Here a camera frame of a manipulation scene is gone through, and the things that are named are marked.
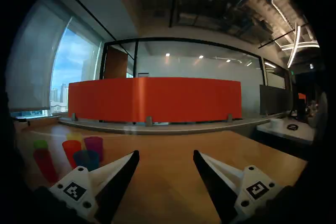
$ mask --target blue cup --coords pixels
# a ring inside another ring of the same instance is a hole
[[[93,150],[80,150],[74,153],[77,166],[84,166],[89,171],[99,168],[99,154]]]

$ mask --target green cup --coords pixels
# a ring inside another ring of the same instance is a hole
[[[46,140],[35,140],[34,141],[34,149],[38,150],[38,149],[48,149],[48,143]]]

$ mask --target purple cup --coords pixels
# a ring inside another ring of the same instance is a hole
[[[93,150],[99,155],[99,162],[103,159],[103,147],[101,137],[86,137],[84,138],[84,143],[87,150]]]

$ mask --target desk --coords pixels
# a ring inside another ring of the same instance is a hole
[[[128,135],[93,132],[61,124],[24,129],[18,147],[26,160],[31,187],[43,183],[32,159],[32,143],[48,142],[57,171],[70,169],[62,142],[66,134],[104,139],[107,164],[134,150],[140,162],[114,216],[115,223],[220,223],[220,219],[193,162],[195,149],[243,169],[254,164],[280,185],[293,185],[306,162],[231,131],[189,135]]]
[[[295,119],[284,118],[283,127],[272,128],[271,123],[265,123],[257,126],[257,130],[264,133],[272,134],[278,137],[286,138],[295,142],[310,145],[314,140],[315,129],[310,127],[308,124],[299,122]],[[289,124],[296,124],[299,126],[297,130],[287,129]]]

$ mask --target sky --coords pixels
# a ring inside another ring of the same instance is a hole
[[[94,46],[71,30],[62,37],[55,58],[51,88],[58,89],[64,84],[81,81],[83,61],[91,58]]]

